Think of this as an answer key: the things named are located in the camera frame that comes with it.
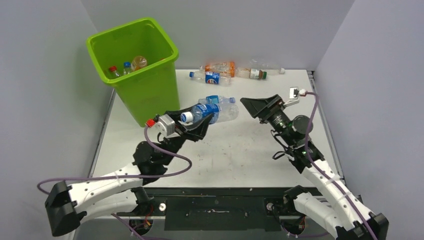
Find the red label clear bottle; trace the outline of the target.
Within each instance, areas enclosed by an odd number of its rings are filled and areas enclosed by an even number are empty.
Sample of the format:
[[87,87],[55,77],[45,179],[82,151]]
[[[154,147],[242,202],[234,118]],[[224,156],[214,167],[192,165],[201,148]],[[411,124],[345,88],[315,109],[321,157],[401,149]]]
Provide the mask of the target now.
[[108,70],[113,79],[119,78],[121,76],[116,66],[111,66],[108,68]]

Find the crushed blue label bottle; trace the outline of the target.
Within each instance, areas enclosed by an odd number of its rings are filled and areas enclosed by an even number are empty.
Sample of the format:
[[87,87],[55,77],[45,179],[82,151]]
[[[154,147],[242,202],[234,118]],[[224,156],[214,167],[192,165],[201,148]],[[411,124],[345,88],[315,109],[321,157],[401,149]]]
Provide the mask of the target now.
[[210,95],[205,98],[200,98],[198,100],[199,104],[222,104],[222,103],[230,103],[235,104],[236,99],[234,97],[224,97],[221,95]]

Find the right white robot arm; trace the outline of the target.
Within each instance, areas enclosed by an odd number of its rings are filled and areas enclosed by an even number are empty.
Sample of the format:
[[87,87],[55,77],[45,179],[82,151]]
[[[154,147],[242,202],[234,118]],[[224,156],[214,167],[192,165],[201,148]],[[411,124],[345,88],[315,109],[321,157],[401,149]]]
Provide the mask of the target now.
[[290,119],[284,112],[289,103],[278,94],[269,98],[243,97],[240,102],[254,119],[272,126],[273,137],[283,146],[290,163],[327,201],[324,204],[297,185],[282,197],[283,209],[287,213],[309,217],[335,240],[386,239],[388,219],[366,207],[313,144],[310,132],[314,113]]

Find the green plastic bin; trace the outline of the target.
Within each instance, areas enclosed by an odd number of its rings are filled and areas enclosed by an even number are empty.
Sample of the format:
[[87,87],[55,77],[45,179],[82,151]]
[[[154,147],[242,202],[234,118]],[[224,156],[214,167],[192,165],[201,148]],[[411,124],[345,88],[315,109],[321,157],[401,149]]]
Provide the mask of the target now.
[[[154,18],[91,35],[86,47],[102,82],[114,89],[141,127],[157,114],[180,109],[175,68],[179,50]],[[124,63],[135,57],[146,58],[146,67],[120,77],[110,71],[117,67],[123,72]]]

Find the blue label clear bottle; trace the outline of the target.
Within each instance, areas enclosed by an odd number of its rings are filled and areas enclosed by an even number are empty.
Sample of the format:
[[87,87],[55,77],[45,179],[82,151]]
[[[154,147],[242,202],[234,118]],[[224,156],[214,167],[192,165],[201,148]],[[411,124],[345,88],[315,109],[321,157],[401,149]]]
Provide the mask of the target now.
[[207,103],[196,104],[189,111],[180,115],[180,120],[186,124],[194,124],[201,119],[212,115],[209,124],[229,122],[239,115],[239,108],[234,103]]

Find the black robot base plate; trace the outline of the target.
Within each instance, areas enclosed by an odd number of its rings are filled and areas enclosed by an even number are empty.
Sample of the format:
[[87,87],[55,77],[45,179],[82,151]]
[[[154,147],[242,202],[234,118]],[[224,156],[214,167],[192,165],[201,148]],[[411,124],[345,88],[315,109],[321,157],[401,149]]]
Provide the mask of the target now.
[[301,215],[283,206],[287,187],[164,188],[147,187],[150,201],[120,217],[163,220],[166,231],[280,230],[276,218],[296,221]]

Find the orange bottle barcode label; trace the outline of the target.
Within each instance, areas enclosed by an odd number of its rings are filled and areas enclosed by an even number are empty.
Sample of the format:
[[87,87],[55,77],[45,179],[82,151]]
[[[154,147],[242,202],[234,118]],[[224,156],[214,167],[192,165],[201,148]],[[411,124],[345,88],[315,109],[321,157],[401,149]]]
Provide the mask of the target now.
[[143,69],[148,65],[148,61],[144,56],[138,55],[135,56],[134,59],[131,62],[131,70],[133,72]]

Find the green-red label bottle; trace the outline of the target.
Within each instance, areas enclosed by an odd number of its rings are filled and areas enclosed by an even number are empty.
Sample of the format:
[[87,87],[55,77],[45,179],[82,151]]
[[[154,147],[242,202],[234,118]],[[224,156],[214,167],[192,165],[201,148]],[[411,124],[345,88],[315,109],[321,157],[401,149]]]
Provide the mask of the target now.
[[242,68],[238,67],[235,71],[235,76],[244,79],[265,80],[267,72],[256,68]]

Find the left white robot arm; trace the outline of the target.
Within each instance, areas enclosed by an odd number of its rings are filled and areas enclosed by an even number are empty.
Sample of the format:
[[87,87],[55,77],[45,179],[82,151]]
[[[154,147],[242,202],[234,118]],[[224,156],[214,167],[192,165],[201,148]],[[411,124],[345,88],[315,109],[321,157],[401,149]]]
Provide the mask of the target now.
[[202,140],[215,113],[204,113],[199,119],[188,108],[166,111],[145,123],[144,131],[156,127],[163,139],[153,142],[149,137],[140,142],[133,161],[99,177],[53,178],[44,206],[54,237],[76,230],[89,220],[117,213],[144,215],[151,198],[144,187],[161,178],[168,178],[168,165],[179,157],[186,141]]

